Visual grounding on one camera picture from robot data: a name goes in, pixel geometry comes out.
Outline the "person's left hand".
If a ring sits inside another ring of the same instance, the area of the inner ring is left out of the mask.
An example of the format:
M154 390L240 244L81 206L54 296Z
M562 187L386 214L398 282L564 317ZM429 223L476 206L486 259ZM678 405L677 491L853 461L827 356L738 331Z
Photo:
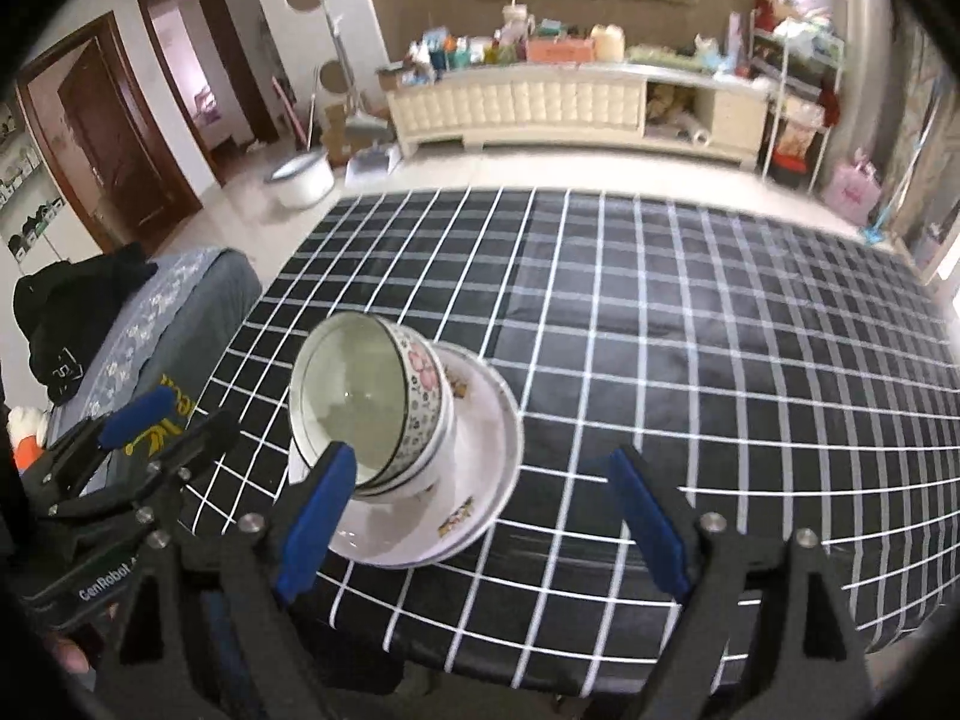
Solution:
M46 644L50 655L59 663L60 668L73 676L83 688L93 691L96 684L96 670L89 663L85 652L75 642L61 635L48 635Z

